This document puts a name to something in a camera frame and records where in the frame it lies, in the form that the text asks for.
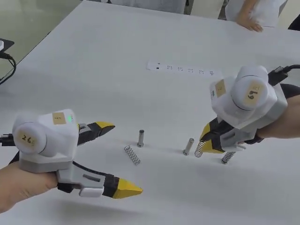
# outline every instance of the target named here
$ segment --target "floor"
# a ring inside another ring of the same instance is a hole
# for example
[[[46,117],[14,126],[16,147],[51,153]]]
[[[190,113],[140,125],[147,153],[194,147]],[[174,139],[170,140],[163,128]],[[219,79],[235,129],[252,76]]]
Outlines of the floor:
[[[80,0],[0,0],[0,37],[13,40],[7,53],[22,60]],[[0,60],[0,78],[12,69]]]

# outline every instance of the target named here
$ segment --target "number label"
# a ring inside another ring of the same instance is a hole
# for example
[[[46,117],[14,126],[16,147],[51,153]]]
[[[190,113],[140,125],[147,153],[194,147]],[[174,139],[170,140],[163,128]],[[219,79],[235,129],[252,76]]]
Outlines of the number label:
[[[246,92],[244,103],[247,105],[255,105],[259,100],[262,90],[263,86],[259,82],[252,81]]]
[[[52,119],[54,125],[66,124],[65,114],[63,112],[52,113]]]
[[[220,80],[216,85],[216,95],[217,98],[221,97],[222,95],[224,95],[226,93],[226,88],[225,88],[225,83],[224,83],[224,79]]]
[[[37,142],[34,137],[32,137],[31,135],[28,135],[24,131],[19,131],[18,138],[22,142],[22,144],[24,144],[30,148],[33,148]]]

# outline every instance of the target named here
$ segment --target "sticker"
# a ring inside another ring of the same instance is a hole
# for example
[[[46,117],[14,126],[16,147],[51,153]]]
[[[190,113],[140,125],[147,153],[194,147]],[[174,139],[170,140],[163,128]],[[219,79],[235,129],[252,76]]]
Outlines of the sticker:
[[[199,75],[202,77],[223,77],[221,71],[217,69],[203,69],[198,67],[179,66],[173,64],[163,64],[160,62],[148,62],[147,69],[152,71],[162,71],[179,73],[185,75]]]
[[[217,98],[221,97],[222,95],[224,95],[226,93],[226,88],[225,88],[225,83],[224,83],[224,79],[220,80],[216,85],[216,95]]]
[[[246,92],[244,103],[247,105],[255,105],[259,100],[263,88],[264,86],[260,82],[252,81]]]
[[[54,125],[62,125],[66,124],[65,114],[63,112],[54,112],[52,113],[53,124]]]
[[[36,138],[32,137],[31,135],[28,135],[26,132],[22,130],[19,131],[17,138],[22,144],[26,145],[29,148],[33,148],[37,143]]]

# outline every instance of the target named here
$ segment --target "human hand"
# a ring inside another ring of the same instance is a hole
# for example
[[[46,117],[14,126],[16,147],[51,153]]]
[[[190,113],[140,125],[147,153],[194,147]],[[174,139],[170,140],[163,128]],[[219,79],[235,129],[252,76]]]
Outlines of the human hand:
[[[276,120],[257,130],[257,135],[261,138],[299,138],[300,137],[300,95],[287,99],[286,111]]]
[[[16,203],[57,187],[54,173],[31,173],[14,162],[0,170],[0,213]]]
[[[262,32],[263,30],[261,25],[251,20],[248,15],[239,15],[236,19],[236,23],[247,28],[248,30],[255,30],[257,32]]]

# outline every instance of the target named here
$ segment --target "finger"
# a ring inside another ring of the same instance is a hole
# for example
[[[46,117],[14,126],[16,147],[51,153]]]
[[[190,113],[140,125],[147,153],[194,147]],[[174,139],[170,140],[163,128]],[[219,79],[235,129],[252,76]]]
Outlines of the finger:
[[[261,25],[259,25],[259,24],[256,24],[256,27],[259,29],[259,31],[260,31],[260,32],[262,32],[262,31],[263,31],[263,28],[261,27]]]
[[[260,32],[259,28],[256,25],[253,25],[252,29],[255,30],[256,32]]]
[[[251,26],[247,26],[246,27],[248,30],[253,30],[253,28]]]

